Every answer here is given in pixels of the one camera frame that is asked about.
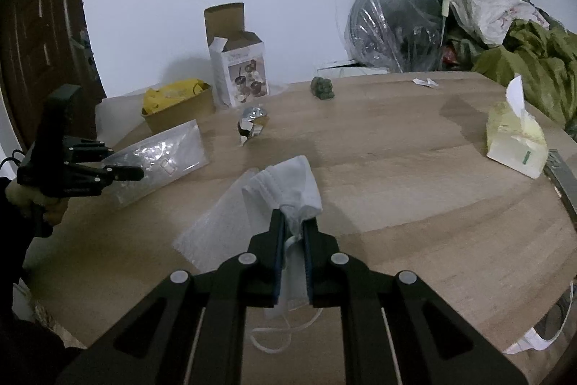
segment green crumpled ball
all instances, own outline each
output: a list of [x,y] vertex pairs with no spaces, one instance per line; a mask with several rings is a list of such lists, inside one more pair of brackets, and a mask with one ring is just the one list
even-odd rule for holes
[[318,97],[321,100],[332,99],[335,96],[335,92],[332,90],[331,80],[322,77],[315,77],[311,80],[310,90],[315,97]]

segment silver screw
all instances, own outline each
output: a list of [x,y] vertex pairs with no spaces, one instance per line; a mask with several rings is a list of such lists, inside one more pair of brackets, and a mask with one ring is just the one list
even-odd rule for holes
[[337,252],[331,255],[331,261],[334,264],[347,264],[348,263],[348,255],[345,253]]
[[188,279],[188,273],[182,270],[174,271],[170,275],[170,280],[175,284],[182,284],[183,282],[186,282],[187,279]]
[[412,271],[401,271],[399,273],[399,280],[403,284],[414,284],[417,281],[417,275]]
[[238,257],[238,262],[241,264],[254,264],[256,263],[256,255],[254,253],[243,253]]

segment green cloth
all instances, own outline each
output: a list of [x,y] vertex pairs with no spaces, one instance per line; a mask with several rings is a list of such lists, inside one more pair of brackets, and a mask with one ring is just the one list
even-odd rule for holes
[[515,20],[503,45],[478,57],[472,69],[507,86],[523,76],[526,100],[565,127],[577,112],[577,35],[535,22]]
[[332,99],[335,96],[335,93],[332,90],[331,80],[322,77],[315,77],[311,80],[310,90],[315,97],[318,97],[321,100]]

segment plastic-wrapped fan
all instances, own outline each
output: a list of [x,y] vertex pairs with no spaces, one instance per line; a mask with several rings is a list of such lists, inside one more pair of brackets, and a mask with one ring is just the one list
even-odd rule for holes
[[437,0],[356,0],[348,18],[353,59],[391,72],[434,70],[440,58]]

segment yellow tissue package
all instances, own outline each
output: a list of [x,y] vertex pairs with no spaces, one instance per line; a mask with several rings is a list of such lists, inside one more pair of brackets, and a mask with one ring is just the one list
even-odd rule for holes
[[[515,94],[510,87],[520,87]],[[507,87],[507,101],[497,103],[489,111],[487,120],[487,157],[511,167],[531,178],[543,171],[549,149],[543,130],[524,108],[520,76]]]
[[179,80],[157,90],[148,89],[144,94],[142,109],[145,115],[152,115],[199,95],[207,89],[208,84],[200,79]]

